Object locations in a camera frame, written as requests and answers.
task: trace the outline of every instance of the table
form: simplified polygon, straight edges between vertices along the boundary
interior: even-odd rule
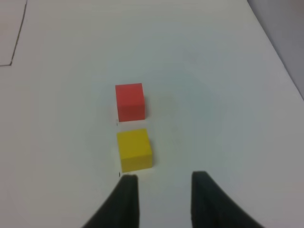
[[[116,120],[127,83],[145,121]],[[31,0],[0,107],[3,227],[84,225],[119,181],[116,133],[141,127],[140,227],[191,227],[193,171],[265,227],[304,223],[304,102],[245,0]]]

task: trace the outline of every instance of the wooden block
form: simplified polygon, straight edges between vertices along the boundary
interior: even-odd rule
[[[144,120],[145,104],[142,84],[116,85],[115,90],[119,122]]]
[[[153,166],[153,153],[146,129],[117,133],[123,172],[142,170]]]

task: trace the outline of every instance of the yellow cube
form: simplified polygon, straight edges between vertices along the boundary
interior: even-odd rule
[[[142,170],[153,166],[153,154],[146,129],[117,133],[123,172]]]

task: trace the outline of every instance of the gray wall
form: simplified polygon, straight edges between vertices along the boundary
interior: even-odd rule
[[[248,3],[304,97],[304,1],[248,0]]]

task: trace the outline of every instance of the white table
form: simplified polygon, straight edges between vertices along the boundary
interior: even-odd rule
[[[116,133],[140,127],[141,228],[191,227],[192,171],[267,228],[303,227],[304,102],[245,0],[197,2],[28,2],[0,68],[1,227],[81,227],[119,181]],[[126,83],[143,122],[116,124]]]

